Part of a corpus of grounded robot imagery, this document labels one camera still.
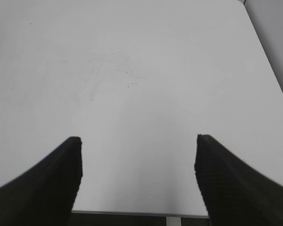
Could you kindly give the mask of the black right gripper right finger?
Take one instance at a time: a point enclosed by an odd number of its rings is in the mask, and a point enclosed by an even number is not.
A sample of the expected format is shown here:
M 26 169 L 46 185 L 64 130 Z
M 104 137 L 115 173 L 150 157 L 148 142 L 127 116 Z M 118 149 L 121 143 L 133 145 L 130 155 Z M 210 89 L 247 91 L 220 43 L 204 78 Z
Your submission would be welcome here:
M 283 226 L 283 186 L 210 135 L 197 136 L 194 170 L 213 226 Z

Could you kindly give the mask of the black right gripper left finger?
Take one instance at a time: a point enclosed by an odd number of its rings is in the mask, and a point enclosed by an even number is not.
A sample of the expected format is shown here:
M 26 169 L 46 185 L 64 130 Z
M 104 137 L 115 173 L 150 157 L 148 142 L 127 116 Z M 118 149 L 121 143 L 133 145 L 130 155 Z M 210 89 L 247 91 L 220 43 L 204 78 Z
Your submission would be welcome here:
M 68 225 L 82 176 L 82 141 L 69 137 L 0 187 L 0 226 Z

